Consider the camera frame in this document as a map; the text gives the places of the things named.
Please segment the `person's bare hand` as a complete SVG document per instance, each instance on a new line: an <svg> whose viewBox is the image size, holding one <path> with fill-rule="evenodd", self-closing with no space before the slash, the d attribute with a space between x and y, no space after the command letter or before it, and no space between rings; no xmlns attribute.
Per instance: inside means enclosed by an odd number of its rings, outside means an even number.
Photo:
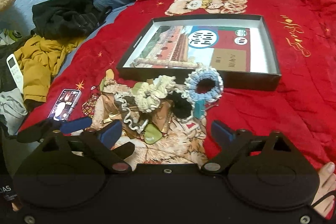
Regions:
<svg viewBox="0 0 336 224"><path fill-rule="evenodd" d="M314 197L313 203L317 202L324 195L335 190L335 164L333 162L328 162L319 171L319 187L317 193ZM334 196L329 196L324 199L321 203L314 207L314 209L323 217L327 217L332 211L335 203Z"/></svg>

